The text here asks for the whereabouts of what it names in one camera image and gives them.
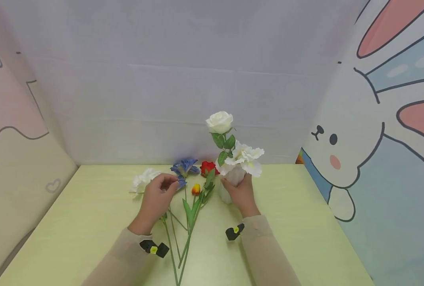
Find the table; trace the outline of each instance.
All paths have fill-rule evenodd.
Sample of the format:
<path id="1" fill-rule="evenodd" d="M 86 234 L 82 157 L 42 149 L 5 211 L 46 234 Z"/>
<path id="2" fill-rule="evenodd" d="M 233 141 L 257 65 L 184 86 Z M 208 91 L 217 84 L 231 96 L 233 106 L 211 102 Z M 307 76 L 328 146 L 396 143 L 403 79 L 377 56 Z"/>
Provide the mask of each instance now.
<path id="1" fill-rule="evenodd" d="M 81 166 L 0 278 L 0 286 L 80 285 L 137 214 L 140 199 L 128 193 L 134 175 L 169 166 Z M 200 176 L 188 177 L 191 187 Z M 272 226 L 303 286 L 372 286 L 359 258 L 303 165 L 264 165 L 254 178 L 257 204 Z M 171 209 L 185 224 L 183 191 Z M 239 213 L 213 194 L 201 210 L 191 238 L 182 285 L 254 285 L 239 238 L 225 230 Z M 186 232 L 175 223 L 182 248 Z M 154 241 L 167 244 L 162 223 Z M 137 285 L 175 285 L 169 254 L 150 255 Z"/>

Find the sleeve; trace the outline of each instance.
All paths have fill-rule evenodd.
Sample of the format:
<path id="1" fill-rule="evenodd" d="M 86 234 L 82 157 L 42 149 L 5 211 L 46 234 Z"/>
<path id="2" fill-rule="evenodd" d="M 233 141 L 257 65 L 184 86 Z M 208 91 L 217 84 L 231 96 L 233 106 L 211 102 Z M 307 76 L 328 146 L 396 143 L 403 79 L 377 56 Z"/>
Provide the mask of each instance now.
<path id="1" fill-rule="evenodd" d="M 257 286 L 300 286 L 265 216 L 246 217 L 242 244 Z"/>
<path id="2" fill-rule="evenodd" d="M 82 286 L 133 286 L 148 255 L 139 243 L 151 239 L 125 228 Z"/>

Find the white vase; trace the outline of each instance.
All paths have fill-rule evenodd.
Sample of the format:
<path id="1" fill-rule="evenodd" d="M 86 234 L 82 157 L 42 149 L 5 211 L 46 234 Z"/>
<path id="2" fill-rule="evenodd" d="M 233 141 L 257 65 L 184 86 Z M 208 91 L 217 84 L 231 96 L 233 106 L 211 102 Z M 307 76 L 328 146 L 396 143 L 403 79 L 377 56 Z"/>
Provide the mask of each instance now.
<path id="1" fill-rule="evenodd" d="M 246 172 L 241 168 L 240 165 L 238 165 L 234 169 L 232 169 L 230 172 L 228 172 L 224 177 L 228 182 L 233 184 L 233 186 L 237 186 L 243 180 L 243 177 L 245 176 L 245 174 Z M 232 203 L 231 197 L 229 196 L 228 191 L 225 189 L 221 181 L 218 183 L 218 195 L 220 195 L 220 198 L 225 203 L 227 204 Z"/>

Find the hand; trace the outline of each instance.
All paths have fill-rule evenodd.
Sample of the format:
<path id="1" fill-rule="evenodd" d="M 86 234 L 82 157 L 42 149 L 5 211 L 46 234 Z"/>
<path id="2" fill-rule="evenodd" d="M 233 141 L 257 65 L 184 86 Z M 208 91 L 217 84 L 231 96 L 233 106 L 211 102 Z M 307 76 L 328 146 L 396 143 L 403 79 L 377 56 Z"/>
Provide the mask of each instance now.
<path id="1" fill-rule="evenodd" d="M 231 196 L 231 201 L 238 207 L 243 218 L 260 215 L 253 195 L 252 175 L 245 174 L 245 177 L 243 177 L 243 180 L 237 187 L 234 187 L 225 178 L 222 178 L 222 184 Z"/>
<path id="2" fill-rule="evenodd" d="M 169 208 L 174 194 L 179 188 L 174 175 L 160 174 L 145 188 L 141 208 L 128 229 L 138 235 L 149 235 L 152 228 Z"/>

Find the backdrop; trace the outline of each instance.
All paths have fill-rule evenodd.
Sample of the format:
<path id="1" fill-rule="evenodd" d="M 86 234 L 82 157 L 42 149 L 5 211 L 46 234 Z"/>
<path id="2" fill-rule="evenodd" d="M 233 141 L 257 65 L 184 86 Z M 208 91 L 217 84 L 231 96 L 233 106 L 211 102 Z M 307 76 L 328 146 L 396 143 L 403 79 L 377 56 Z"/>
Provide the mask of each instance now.
<path id="1" fill-rule="evenodd" d="M 0 18 L 0 273 L 76 169 L 39 83 Z"/>
<path id="2" fill-rule="evenodd" d="M 424 286 L 424 0 L 371 0 L 303 145 L 376 286 Z"/>
<path id="3" fill-rule="evenodd" d="M 0 0 L 77 163 L 217 156 L 204 120 L 293 163 L 365 0 Z"/>

